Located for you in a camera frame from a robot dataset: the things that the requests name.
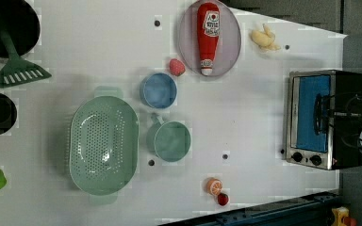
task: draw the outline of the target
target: ketchup bottle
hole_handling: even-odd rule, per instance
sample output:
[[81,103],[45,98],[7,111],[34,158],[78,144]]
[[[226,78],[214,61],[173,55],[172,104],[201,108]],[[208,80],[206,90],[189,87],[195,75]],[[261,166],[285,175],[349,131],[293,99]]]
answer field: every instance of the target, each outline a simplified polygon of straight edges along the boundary
[[213,3],[204,3],[198,9],[198,43],[201,58],[201,72],[211,75],[220,35],[220,11]]

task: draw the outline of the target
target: white table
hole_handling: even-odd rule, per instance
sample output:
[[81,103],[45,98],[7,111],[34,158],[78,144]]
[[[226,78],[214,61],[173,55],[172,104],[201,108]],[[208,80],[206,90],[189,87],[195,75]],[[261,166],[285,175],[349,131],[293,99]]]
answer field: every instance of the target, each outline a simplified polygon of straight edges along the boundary
[[[192,133],[186,158],[166,164],[146,149],[154,109],[140,103],[138,87],[179,57],[177,22],[193,1],[29,2],[41,15],[41,40],[27,59],[53,78],[0,89],[19,110],[15,128],[0,136],[0,168],[8,177],[0,225],[155,225],[338,188],[337,171],[289,164],[280,150],[289,72],[340,69],[343,35],[233,10],[242,33],[235,68],[214,80],[187,70],[176,79],[175,105],[156,111]],[[263,23],[290,49],[258,52],[248,34]],[[120,87],[140,117],[137,172],[118,200],[103,206],[90,204],[66,166],[72,116],[99,85]],[[230,196],[225,207],[203,190],[210,176]]]

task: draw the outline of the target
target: small yellow object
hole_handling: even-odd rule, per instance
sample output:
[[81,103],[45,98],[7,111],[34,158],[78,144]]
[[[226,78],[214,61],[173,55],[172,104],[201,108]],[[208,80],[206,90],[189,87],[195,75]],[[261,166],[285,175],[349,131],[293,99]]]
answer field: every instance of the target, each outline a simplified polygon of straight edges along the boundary
[[274,43],[275,35],[270,31],[270,28],[263,24],[264,32],[254,30],[251,34],[252,41],[264,50],[279,50],[281,47]]
[[344,217],[349,216],[349,210],[345,207],[339,207],[336,209],[332,209],[332,212],[335,215],[335,222],[332,224],[332,226],[347,226],[342,222],[342,219]]

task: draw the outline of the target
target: pink plate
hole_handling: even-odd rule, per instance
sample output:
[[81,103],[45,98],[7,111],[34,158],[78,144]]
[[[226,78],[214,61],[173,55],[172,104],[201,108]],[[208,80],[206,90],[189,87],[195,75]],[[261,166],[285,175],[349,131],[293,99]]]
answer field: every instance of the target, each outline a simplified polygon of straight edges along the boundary
[[196,20],[199,7],[207,2],[216,4],[220,10],[220,37],[213,62],[213,72],[210,75],[220,76],[234,67],[239,57],[241,43],[237,18],[228,6],[217,0],[200,0],[191,5],[179,26],[178,47],[187,66],[201,74]]

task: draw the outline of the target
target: spatula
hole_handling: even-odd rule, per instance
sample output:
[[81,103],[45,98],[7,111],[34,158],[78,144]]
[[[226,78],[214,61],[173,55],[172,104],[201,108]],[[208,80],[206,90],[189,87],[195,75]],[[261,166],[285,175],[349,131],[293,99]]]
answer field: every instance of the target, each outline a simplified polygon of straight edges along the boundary
[[8,51],[8,62],[0,71],[1,89],[42,80],[52,76],[49,72],[37,64],[20,58],[1,15],[0,37],[6,50]]

